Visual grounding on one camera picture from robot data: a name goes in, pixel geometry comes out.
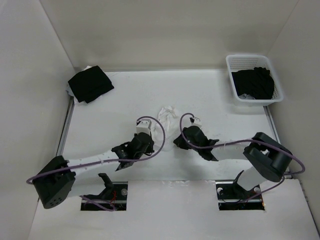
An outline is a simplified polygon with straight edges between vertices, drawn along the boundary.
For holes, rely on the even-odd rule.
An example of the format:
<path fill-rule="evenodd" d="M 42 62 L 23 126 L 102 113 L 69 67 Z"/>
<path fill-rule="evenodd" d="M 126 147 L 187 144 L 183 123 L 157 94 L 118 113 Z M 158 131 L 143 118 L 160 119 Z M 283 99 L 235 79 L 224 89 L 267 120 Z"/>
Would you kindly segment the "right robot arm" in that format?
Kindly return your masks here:
<path fill-rule="evenodd" d="M 173 141 L 180 149 L 194 150 L 204 160 L 218 162 L 223 160 L 247 160 L 251 167 L 242 170 L 232 184 L 223 187 L 220 194 L 244 200 L 249 193 L 263 182 L 280 183 L 285 171 L 293 159 L 292 153 L 267 134 L 258 132 L 248 139 L 229 142 L 218 146 L 218 139 L 209 139 L 200 127 L 192 125 L 183 128 L 181 134 Z"/>

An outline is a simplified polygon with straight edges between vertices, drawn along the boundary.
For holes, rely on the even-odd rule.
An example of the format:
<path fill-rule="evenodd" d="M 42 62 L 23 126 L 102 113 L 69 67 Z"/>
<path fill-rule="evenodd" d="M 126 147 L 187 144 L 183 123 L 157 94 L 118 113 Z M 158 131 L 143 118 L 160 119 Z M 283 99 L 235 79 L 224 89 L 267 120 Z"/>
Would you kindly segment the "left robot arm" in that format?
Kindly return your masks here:
<path fill-rule="evenodd" d="M 45 209 L 52 209 L 73 196 L 105 200 L 114 188 L 106 173 L 109 163 L 118 163 L 117 169 L 122 170 L 142 161 L 143 156 L 150 159 L 153 153 L 151 135 L 140 132 L 131 141 L 98 155 L 81 159 L 56 156 L 27 182 L 35 187 Z"/>

